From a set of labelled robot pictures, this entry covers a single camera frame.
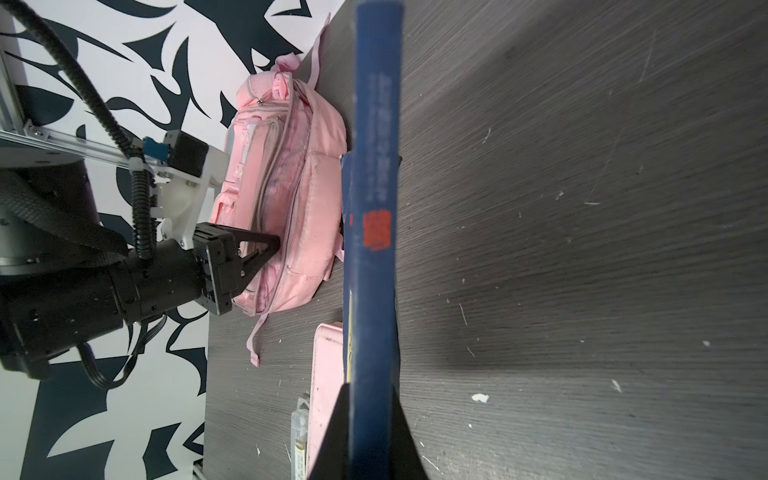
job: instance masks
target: orange-red logo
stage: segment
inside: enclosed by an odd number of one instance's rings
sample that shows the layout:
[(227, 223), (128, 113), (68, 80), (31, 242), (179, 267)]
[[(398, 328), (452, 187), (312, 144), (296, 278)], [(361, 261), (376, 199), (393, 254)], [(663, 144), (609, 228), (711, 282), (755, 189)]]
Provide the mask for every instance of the orange-red logo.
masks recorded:
[(382, 208), (362, 215), (362, 244), (374, 252), (389, 248), (392, 243), (392, 214)]

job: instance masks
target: metal frame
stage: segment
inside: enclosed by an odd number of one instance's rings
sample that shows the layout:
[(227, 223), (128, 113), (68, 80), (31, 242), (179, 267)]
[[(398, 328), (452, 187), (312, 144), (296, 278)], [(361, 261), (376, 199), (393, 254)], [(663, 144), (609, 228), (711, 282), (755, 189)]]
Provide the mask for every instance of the metal frame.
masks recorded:
[[(81, 155), (82, 157), (128, 168), (128, 160), (120, 150), (112, 145), (104, 145), (69, 134), (36, 127), (27, 119), (13, 80), (8, 74), (6, 57), (0, 51), (0, 138), (29, 147), (42, 148)], [(156, 164), (157, 159), (148, 157), (149, 164)]]

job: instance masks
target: wood grain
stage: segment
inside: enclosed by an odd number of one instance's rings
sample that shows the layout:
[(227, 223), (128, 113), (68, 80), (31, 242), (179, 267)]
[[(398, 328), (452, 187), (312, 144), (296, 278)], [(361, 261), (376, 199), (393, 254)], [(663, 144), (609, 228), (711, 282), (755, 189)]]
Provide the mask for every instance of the wood grain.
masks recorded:
[[(431, 478), (766, 478), (767, 14), (408, 2), (401, 398)], [(351, 22), (318, 87), (349, 125)], [(342, 274), (270, 317), (258, 370), (253, 321), (211, 322), (210, 478), (290, 476)]]

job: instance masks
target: black and white wallpaper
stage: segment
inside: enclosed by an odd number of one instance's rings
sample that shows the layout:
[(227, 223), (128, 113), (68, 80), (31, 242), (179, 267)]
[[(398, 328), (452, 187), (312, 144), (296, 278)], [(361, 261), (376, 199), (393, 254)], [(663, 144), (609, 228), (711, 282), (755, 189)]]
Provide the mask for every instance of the black and white wallpaper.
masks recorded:
[[(343, 0), (27, 0), (77, 56), (121, 126), (160, 140), (182, 129), (223, 148), (235, 93), (275, 57), (303, 55)], [(32, 123), (111, 144), (50, 55), (0, 11), (0, 48)], [(87, 161), (101, 222), (131, 242), (127, 172)], [(206, 220), (212, 204), (201, 213)], [(117, 372), (139, 331), (91, 343)], [(122, 387), (86, 379), (78, 354), (53, 360), (35, 382), (0, 369), (3, 478), (191, 478), (203, 455), (208, 315), (169, 312)]]

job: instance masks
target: pink backpack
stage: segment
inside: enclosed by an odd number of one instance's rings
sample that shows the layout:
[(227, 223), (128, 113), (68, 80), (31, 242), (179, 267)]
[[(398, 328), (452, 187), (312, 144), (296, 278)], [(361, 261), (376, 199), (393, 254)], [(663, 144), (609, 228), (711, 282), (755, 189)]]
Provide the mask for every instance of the pink backpack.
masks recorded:
[[(344, 121), (315, 92), (319, 36), (308, 83), (295, 80), (294, 55), (278, 57), (271, 71), (251, 75), (237, 91), (237, 114), (227, 132), (230, 165), (210, 222), (280, 236), (280, 250), (235, 303), (260, 316), (248, 337), (250, 361), (259, 366), (253, 337), (269, 313), (312, 299), (341, 254), (341, 165)], [(240, 246), (247, 255), (253, 244)]]

